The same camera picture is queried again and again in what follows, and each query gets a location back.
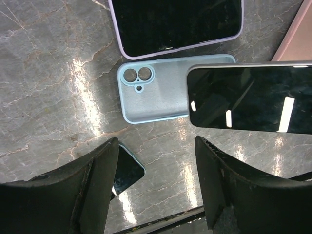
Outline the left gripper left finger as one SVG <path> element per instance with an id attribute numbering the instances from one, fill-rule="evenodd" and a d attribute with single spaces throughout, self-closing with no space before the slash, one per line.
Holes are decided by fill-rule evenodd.
<path id="1" fill-rule="evenodd" d="M 118 145 L 113 137 L 52 171 L 1 184 L 1 233 L 104 233 Z"/>

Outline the white-edged black phone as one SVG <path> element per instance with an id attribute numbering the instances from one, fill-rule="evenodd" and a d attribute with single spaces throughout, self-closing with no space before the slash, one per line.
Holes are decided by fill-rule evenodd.
<path id="1" fill-rule="evenodd" d="M 312 64 L 196 65 L 187 74 L 196 127 L 311 134 Z"/>

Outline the pink phone case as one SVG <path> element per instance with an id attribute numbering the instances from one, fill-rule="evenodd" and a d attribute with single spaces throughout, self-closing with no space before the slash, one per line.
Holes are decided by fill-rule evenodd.
<path id="1" fill-rule="evenodd" d="M 311 61 L 312 0 L 303 1 L 272 61 Z"/>

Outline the blue-edged black phone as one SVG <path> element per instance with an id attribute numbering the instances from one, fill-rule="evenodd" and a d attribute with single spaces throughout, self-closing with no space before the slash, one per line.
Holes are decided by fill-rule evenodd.
<path id="1" fill-rule="evenodd" d="M 122 54 L 131 60 L 235 39 L 241 0 L 111 0 Z"/>

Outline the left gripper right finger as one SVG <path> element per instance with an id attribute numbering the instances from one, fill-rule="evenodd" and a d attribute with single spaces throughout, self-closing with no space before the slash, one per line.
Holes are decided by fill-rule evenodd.
<path id="1" fill-rule="evenodd" d="M 207 226 L 241 234 L 309 234 L 312 174 L 271 175 L 221 151 L 201 136 L 195 157 Z"/>

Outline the light blue phone case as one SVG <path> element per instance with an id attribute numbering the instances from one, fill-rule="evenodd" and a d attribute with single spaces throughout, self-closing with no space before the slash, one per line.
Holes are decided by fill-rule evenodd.
<path id="1" fill-rule="evenodd" d="M 196 65 L 235 63 L 229 54 L 128 62 L 117 71 L 123 118 L 130 124 L 186 117 L 187 74 Z"/>

